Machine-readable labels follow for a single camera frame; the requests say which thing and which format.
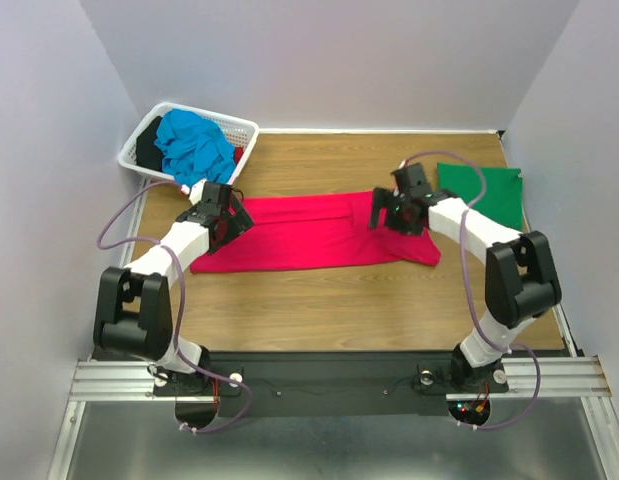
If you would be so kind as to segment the pink red t shirt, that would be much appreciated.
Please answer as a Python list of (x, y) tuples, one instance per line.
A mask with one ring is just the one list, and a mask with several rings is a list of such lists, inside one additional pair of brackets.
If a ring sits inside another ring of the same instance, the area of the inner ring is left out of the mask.
[(408, 261), (435, 267), (441, 252), (427, 232), (368, 227), (372, 193), (248, 198), (254, 226), (196, 259), (193, 274), (292, 271)]

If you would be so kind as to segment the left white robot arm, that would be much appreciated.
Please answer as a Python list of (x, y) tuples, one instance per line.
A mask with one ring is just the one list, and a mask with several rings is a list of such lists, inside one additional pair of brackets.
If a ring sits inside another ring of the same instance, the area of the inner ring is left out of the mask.
[(184, 189), (191, 207), (182, 212), (160, 240), (131, 237), (102, 250), (147, 242), (152, 247), (123, 267), (109, 267), (100, 277), (93, 330), (102, 350), (127, 354), (177, 373), (188, 393), (204, 392), (214, 375), (209, 351), (180, 335), (185, 300), (172, 318), (170, 289), (185, 293), (184, 270), (211, 255), (254, 226), (242, 194), (229, 184), (200, 181)]

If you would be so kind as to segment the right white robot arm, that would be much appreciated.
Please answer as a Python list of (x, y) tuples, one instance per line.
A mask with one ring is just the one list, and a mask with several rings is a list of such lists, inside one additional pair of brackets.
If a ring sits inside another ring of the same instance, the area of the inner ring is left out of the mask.
[(549, 240), (539, 231), (501, 225), (449, 190), (433, 190), (419, 163), (402, 163), (392, 175), (394, 188), (372, 191), (369, 228), (384, 225), (404, 235), (440, 233), (485, 267), (486, 310), (473, 315), (473, 330), (454, 348), (449, 366), (452, 384), (471, 390), (490, 377), (523, 330), (560, 303)]

